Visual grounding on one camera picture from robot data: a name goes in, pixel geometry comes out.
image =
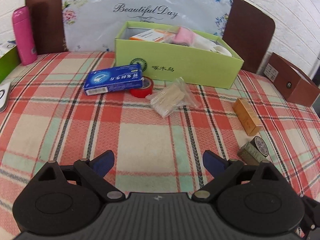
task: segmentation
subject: brown box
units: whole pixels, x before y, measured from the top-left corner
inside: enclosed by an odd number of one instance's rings
[[[275,53],[272,53],[264,74],[287,102],[312,106],[320,94],[320,89],[301,69]]]
[[[245,98],[238,98],[232,105],[245,132],[249,136],[256,135],[262,128],[262,122]]]

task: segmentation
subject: silver screw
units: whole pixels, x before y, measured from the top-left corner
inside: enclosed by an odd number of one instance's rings
[[[122,197],[122,193],[120,191],[110,191],[107,193],[107,197],[110,199],[118,199]]]
[[[195,196],[197,198],[203,198],[204,199],[204,198],[210,197],[210,192],[208,192],[206,190],[198,190],[194,194],[195,194]]]

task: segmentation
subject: orange medicine box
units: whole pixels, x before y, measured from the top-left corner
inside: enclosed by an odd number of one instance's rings
[[[139,33],[129,38],[129,40],[136,41],[154,41],[162,42],[164,39],[165,31],[151,29],[143,33]]]
[[[254,136],[261,130],[262,122],[245,98],[238,98],[232,108],[247,135]]]

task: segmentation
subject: small gold box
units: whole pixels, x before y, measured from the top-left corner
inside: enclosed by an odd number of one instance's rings
[[[262,122],[245,98],[238,98],[232,108],[247,135],[254,136],[261,130]]]

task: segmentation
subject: bed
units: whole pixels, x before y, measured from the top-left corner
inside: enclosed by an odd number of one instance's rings
[[[230,90],[189,85],[200,107],[180,107],[163,119],[147,99],[127,91],[86,96],[86,74],[111,67],[112,52],[41,55],[8,77],[12,92],[0,113],[0,240],[19,233],[12,204],[48,160],[69,165],[110,149],[115,166],[105,179],[125,193],[188,192],[212,179],[202,164],[209,149],[238,159],[247,136],[232,104],[247,98],[263,123],[258,136],[268,160],[294,190],[320,201],[320,119],[312,108],[287,103],[265,77],[240,71]],[[169,82],[155,81],[154,92]]]

